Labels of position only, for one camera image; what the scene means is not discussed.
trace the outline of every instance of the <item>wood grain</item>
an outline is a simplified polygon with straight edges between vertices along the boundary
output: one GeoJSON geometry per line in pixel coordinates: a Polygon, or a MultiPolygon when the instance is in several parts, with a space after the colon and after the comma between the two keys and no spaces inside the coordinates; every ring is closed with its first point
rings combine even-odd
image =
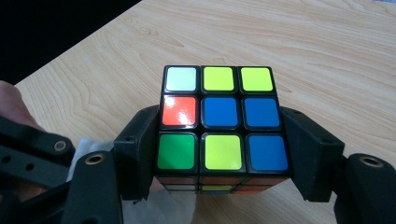
{"type": "MultiPolygon", "coordinates": [[[[17,86],[38,123],[114,139],[160,102],[167,64],[269,65],[281,105],[396,165],[396,5],[369,0],[144,0],[17,86]]],[[[199,195],[193,223],[335,223],[291,181],[199,195]]]]}

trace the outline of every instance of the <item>rubik's cube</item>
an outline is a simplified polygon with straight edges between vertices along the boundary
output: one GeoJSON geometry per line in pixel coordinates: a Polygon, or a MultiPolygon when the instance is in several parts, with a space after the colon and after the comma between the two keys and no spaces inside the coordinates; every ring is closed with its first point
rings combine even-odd
{"type": "Polygon", "coordinates": [[[172,193],[257,193],[290,174],[270,67],[165,66],[158,138],[172,193]]]}

